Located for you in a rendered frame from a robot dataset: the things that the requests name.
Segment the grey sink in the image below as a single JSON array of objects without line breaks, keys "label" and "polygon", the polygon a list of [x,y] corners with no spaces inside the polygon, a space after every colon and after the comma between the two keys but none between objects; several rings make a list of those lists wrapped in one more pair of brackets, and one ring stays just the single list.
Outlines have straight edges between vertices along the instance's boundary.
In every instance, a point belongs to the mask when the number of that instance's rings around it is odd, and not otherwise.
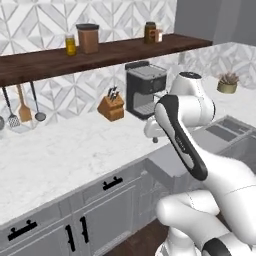
[{"label": "grey sink", "polygon": [[225,116],[195,133],[205,150],[244,162],[256,174],[256,128]]}]

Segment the brown canister with black lid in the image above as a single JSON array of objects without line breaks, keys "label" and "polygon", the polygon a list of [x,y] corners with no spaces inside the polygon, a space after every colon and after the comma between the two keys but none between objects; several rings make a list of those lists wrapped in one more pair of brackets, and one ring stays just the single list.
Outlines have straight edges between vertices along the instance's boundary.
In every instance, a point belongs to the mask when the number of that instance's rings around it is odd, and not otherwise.
[{"label": "brown canister with black lid", "polygon": [[85,54],[92,54],[98,51],[99,39],[97,24],[85,23],[76,25],[80,50]]}]

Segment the wooden knife block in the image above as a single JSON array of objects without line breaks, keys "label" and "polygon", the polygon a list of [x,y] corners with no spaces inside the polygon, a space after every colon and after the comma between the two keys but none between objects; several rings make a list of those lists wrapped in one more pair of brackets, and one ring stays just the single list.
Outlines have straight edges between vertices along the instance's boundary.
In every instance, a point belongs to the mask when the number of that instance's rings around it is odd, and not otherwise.
[{"label": "wooden knife block", "polygon": [[124,117],[124,101],[119,95],[116,86],[108,90],[107,95],[103,97],[97,110],[111,122]]}]

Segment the metal slotted spatula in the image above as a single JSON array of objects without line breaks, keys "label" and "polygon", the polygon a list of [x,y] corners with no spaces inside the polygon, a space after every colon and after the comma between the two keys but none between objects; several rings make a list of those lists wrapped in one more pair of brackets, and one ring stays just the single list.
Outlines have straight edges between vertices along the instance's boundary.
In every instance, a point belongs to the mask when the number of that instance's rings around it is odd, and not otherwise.
[{"label": "metal slotted spatula", "polygon": [[7,107],[8,107],[9,112],[10,112],[10,115],[8,117],[9,125],[10,125],[11,128],[18,127],[20,125],[20,121],[19,121],[18,117],[12,112],[11,104],[10,104],[10,101],[9,101],[9,97],[8,97],[6,88],[3,87],[2,91],[3,91],[3,95],[4,95],[4,98],[5,98]]}]

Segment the yellow glass jar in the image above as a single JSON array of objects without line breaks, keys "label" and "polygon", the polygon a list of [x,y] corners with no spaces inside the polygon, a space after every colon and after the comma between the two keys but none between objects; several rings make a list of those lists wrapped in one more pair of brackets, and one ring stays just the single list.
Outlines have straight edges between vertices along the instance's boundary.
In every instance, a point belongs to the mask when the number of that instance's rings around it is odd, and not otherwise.
[{"label": "yellow glass jar", "polygon": [[65,36],[66,53],[68,56],[74,56],[76,54],[76,44],[73,34],[67,34]]}]

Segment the dark brown jar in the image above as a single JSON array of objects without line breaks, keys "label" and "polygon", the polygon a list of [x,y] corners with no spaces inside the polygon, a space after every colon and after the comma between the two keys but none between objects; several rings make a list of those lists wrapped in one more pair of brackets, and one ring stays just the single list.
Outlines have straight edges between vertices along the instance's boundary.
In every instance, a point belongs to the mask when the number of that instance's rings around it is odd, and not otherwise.
[{"label": "dark brown jar", "polygon": [[156,23],[155,22],[147,22],[144,27],[144,42],[146,44],[155,42],[155,30]]}]

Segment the wooden spatula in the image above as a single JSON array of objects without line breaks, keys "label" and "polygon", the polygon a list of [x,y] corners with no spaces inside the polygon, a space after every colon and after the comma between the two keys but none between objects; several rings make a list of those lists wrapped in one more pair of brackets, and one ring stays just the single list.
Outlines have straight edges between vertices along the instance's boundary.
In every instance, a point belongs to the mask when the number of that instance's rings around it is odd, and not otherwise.
[{"label": "wooden spatula", "polygon": [[20,119],[21,119],[22,122],[31,121],[32,120],[31,111],[25,105],[24,97],[23,97],[23,93],[22,93],[22,89],[21,89],[20,84],[17,85],[17,90],[18,90],[20,104],[21,104],[20,109],[19,109]]}]

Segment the dark wooden wall shelf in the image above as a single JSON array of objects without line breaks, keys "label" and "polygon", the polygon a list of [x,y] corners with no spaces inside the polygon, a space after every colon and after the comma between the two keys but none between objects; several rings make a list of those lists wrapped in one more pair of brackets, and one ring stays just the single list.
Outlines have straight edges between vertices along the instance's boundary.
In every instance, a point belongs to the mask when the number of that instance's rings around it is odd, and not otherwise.
[{"label": "dark wooden wall shelf", "polygon": [[209,40],[165,34],[163,41],[145,44],[142,38],[99,44],[99,51],[68,56],[64,48],[0,56],[0,87],[112,66],[211,46]]}]

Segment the grey cupboard door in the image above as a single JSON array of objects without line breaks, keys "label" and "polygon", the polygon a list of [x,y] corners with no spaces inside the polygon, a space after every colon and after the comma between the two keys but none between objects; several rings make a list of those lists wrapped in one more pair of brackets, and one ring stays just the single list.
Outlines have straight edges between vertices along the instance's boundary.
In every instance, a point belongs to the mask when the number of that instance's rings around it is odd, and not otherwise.
[{"label": "grey cupboard door", "polygon": [[[138,199],[136,181],[93,200],[74,212],[77,241],[82,256],[103,256],[133,231]],[[84,242],[81,217],[85,216],[89,243]]]},{"label": "grey cupboard door", "polygon": [[65,224],[56,224],[0,251],[0,256],[80,256],[78,247],[72,252]]}]

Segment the potted plant in olive pot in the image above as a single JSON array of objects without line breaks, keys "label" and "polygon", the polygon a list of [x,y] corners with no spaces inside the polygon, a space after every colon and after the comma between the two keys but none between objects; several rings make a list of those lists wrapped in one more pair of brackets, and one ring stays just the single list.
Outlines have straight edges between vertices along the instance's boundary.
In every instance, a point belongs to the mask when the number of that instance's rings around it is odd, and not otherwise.
[{"label": "potted plant in olive pot", "polygon": [[219,76],[217,90],[225,94],[233,94],[237,89],[239,76],[236,73],[227,72]]}]

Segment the grey drawer front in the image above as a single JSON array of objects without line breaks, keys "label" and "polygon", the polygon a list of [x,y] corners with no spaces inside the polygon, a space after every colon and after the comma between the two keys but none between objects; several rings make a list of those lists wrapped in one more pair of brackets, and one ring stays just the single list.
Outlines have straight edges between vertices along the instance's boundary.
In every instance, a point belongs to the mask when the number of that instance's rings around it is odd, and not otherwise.
[{"label": "grey drawer front", "polygon": [[[108,177],[98,181],[96,184],[92,185],[91,187],[85,189],[82,192],[82,196],[84,199],[85,204],[89,204],[93,200],[97,198],[107,195],[108,193],[114,191],[117,188],[120,188],[122,185],[125,185],[133,180],[135,180],[139,175],[142,167],[139,163],[127,166],[126,168],[119,169],[117,172],[112,173]],[[123,182],[120,184],[115,185],[114,187],[104,191],[103,190],[103,182],[110,183],[113,181],[113,177],[116,176],[117,178],[122,177]]]},{"label": "grey drawer front", "polygon": [[[0,251],[4,248],[9,247],[15,243],[23,241],[24,239],[31,237],[35,233],[42,231],[44,228],[54,224],[55,222],[63,219],[71,213],[71,207],[68,201],[61,201],[59,203],[54,203],[47,207],[37,208],[34,211],[30,211],[18,218],[15,218],[2,226],[0,226]],[[7,236],[10,234],[10,229],[15,227],[20,229],[26,225],[26,221],[30,219],[32,222],[37,222],[37,227],[25,234],[9,241]]]}]

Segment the grey corner cupboard panel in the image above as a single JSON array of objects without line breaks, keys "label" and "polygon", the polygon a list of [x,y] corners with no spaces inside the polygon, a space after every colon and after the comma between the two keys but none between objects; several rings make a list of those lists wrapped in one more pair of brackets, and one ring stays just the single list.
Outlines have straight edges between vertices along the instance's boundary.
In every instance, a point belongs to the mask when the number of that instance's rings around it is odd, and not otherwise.
[{"label": "grey corner cupboard panel", "polygon": [[155,207],[169,191],[146,170],[141,173],[138,228],[142,229],[156,218]]}]

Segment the black silver coffee machine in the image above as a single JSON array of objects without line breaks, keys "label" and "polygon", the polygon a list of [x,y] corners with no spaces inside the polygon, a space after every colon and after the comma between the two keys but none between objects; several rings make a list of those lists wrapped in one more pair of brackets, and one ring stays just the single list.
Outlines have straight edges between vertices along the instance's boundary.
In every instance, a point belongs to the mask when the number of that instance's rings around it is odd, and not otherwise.
[{"label": "black silver coffee machine", "polygon": [[126,110],[141,120],[154,114],[154,94],[166,89],[167,71],[149,61],[127,63]]}]

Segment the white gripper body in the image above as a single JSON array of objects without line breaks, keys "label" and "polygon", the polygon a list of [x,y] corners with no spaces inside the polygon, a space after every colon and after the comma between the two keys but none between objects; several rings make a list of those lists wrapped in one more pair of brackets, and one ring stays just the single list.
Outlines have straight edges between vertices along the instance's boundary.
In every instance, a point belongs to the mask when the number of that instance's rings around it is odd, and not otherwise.
[{"label": "white gripper body", "polygon": [[165,136],[164,130],[159,126],[154,117],[150,117],[147,120],[144,127],[144,134],[147,138],[159,138]]}]

